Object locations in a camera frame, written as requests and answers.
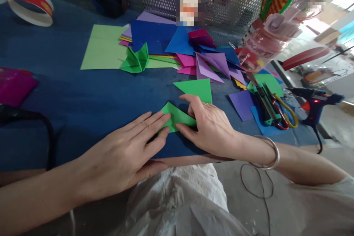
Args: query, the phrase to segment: table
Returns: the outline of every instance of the table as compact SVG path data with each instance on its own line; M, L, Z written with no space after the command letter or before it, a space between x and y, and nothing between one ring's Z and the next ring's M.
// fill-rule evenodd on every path
M139 114L159 111L167 101L187 112L188 105L178 98L182 92L172 83L195 79L193 76L178 74L172 68L146 69L140 74L116 69L80 70L94 24L123 26L138 13L127 11L119 19L111 19L63 0L52 1L54 23L49 28L28 24L5 4L0 7L0 66L26 69L39 80L21 107L41 112L52 121L57 137L56 165L79 157ZM224 81L211 84L213 103L225 111L235 130L260 134L254 120L240 120L227 96L238 90L231 80ZM0 171L45 166L48 140L41 122L21 121L0 127L0 139ZM297 146L318 144L312 130L303 125L273 140ZM166 146L154 158L186 156L182 164L218 160L205 154L177 132L168 136ZM181 165L174 159L168 161L171 166Z

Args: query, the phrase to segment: hand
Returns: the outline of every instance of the hand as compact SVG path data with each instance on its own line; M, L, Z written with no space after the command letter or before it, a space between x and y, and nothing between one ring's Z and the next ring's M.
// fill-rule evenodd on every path
M75 161L80 176L80 193L86 201L122 192L136 183L166 170L163 162L148 160L161 150L170 131L165 127L170 114L147 112L126 126L110 133Z
M198 148L236 159L235 149L242 145L244 135L232 128L226 114L213 104L204 105L198 96L184 94L180 99L190 102L188 115L196 119L198 132L185 124L176 124L177 129Z

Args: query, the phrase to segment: pink bottle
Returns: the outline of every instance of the pink bottle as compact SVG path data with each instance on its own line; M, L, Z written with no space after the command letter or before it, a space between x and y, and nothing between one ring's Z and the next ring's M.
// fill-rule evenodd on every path
M38 84L31 76L28 71L0 67L0 104L19 107Z
M253 32L239 52L240 66L245 71L258 73L281 53L299 32L299 22L293 19L299 12L289 7L284 14L272 14Z

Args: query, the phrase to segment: plastic bottle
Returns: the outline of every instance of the plastic bottle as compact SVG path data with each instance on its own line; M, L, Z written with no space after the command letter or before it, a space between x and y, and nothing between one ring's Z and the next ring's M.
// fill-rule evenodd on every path
M299 12L289 7L284 14L272 14L253 32L238 54L240 66L245 71L258 73L281 53L289 41L299 32L299 22L293 20Z

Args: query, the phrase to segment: silver bangle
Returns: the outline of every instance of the silver bangle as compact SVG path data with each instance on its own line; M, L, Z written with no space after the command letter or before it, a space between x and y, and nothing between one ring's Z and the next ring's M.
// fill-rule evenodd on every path
M260 170L272 170L274 169L275 167L278 166L279 164L279 161L280 161L280 154L279 154L279 149L277 147L277 145L274 143L273 140L271 140L270 138L266 137L266 136L263 136L263 135L254 135L254 137L257 137L257 138L262 138L262 139L265 139L265 140L269 140L271 143L272 143L272 146L273 146L273 149L275 151L275 155L276 155L276 159L275 159L275 162L272 166L268 167L268 168L264 168L264 167L260 167L260 166L257 166L251 162L249 162L254 168L257 168L257 169L260 169Z

